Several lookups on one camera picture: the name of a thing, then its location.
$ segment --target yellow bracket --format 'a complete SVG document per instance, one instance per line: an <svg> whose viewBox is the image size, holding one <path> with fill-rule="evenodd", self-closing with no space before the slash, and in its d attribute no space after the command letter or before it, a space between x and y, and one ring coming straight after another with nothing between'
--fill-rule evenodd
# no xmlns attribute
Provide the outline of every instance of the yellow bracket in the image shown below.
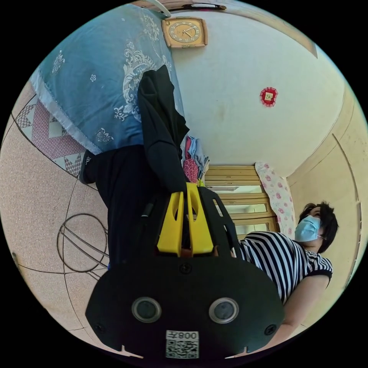
<svg viewBox="0 0 368 368"><path fill-rule="evenodd" d="M211 253L214 245L210 230L208 229L206 215L200 201L198 187L194 183L187 183L187 201L192 256L194 254ZM193 218L192 208L197 215L195 220Z"/></svg>
<svg viewBox="0 0 368 368"><path fill-rule="evenodd" d="M211 253L214 246L202 203L200 201L198 187L194 183L187 183L187 202L192 256L194 254ZM195 219L192 209L194 209L196 213ZM178 257L180 257L183 220L184 193L173 193L170 198L160 233L160 238L157 244L157 248L160 252L175 253Z"/></svg>
<svg viewBox="0 0 368 368"><path fill-rule="evenodd" d="M171 194L157 248L160 252L176 253L180 257L184 219L184 193Z"/></svg>

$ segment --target red decoration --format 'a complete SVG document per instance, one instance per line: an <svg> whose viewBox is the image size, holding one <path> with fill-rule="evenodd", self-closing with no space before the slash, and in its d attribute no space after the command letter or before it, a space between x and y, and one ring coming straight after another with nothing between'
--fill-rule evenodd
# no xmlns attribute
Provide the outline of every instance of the red decoration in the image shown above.
<svg viewBox="0 0 368 368"><path fill-rule="evenodd" d="M277 92L276 88L267 87L262 90L260 93L260 99L264 106L266 107L273 107L276 103L276 97L279 93Z"/></svg>

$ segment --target pink floral fabric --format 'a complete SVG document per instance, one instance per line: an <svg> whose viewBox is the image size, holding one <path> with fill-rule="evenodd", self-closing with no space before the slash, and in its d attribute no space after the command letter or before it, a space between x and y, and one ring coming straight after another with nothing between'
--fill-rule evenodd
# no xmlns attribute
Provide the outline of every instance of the pink floral fabric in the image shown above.
<svg viewBox="0 0 368 368"><path fill-rule="evenodd" d="M255 169L269 197L272 211L277 216L280 232L293 238L296 227L295 212L287 180L278 176L267 163L256 162Z"/></svg>
<svg viewBox="0 0 368 368"><path fill-rule="evenodd" d="M183 170L191 183L197 183L198 166L192 158L184 161Z"/></svg>

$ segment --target black cable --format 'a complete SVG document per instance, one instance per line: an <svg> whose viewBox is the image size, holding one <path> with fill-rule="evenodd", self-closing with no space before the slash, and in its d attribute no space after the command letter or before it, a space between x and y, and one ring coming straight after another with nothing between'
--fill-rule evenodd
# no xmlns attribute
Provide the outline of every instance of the black cable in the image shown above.
<svg viewBox="0 0 368 368"><path fill-rule="evenodd" d="M76 216L90 216L90 217L93 217L94 219L96 219L100 225L102 226L103 228L103 231L105 233L105 249L104 251L101 251L99 249L97 249L96 247L94 247L93 245L87 243L86 241L84 241L82 238L80 238L78 235L76 235L72 230L70 230L68 227L66 227L66 223L71 220L72 218L76 217ZM80 240L81 242L83 242L84 244L86 244L87 246L89 246L90 248L92 248L93 250L99 252L102 254L102 257L100 260L97 260L95 259L94 257L92 257L91 255L87 254L83 249L81 249L78 245L76 245L71 239L69 239L65 234L64 232L62 231L63 228L65 228L66 230L68 230L69 232L71 232L78 240ZM82 253L84 253L87 257L89 257L90 259L94 260L96 262L96 265L90 269L87 269L87 270L83 270L83 271L80 271L80 270L77 270L77 269L74 269L72 267L70 267L66 262L65 262L65 259L64 259L64 256L61 255L60 253L60 249L59 249L59 237L60 237L60 234L67 238L79 251L81 251ZM104 227L103 223L94 215L91 215L91 214L85 214L85 213L82 213L82 214L76 214L76 215L73 215L73 216L70 216L69 218L67 218L63 223L62 225L60 226L60 229L57 233L57 240L56 240L56 249L57 249L57 253L61 259L61 261L64 263L65 266L67 266L69 269L71 269L72 271L74 272L79 272L79 273L89 273L89 272L92 272L94 275L98 276L96 273L93 272L93 270L98 266L98 265L101 265L101 266L104 266L105 268L107 268L107 266L105 264L102 263L102 260L103 258L106 256L108 257L108 254L106 253L106 249L107 249L107 229Z"/></svg>

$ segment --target black and white striped shirt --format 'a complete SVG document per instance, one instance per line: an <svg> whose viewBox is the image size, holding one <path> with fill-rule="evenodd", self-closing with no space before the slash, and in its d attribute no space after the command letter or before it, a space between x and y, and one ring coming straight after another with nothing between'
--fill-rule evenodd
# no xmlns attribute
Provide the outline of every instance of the black and white striped shirt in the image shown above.
<svg viewBox="0 0 368 368"><path fill-rule="evenodd" d="M264 271L277 286L283 304L307 276L332 277L332 264L276 232L252 232L240 242L243 260Z"/></svg>

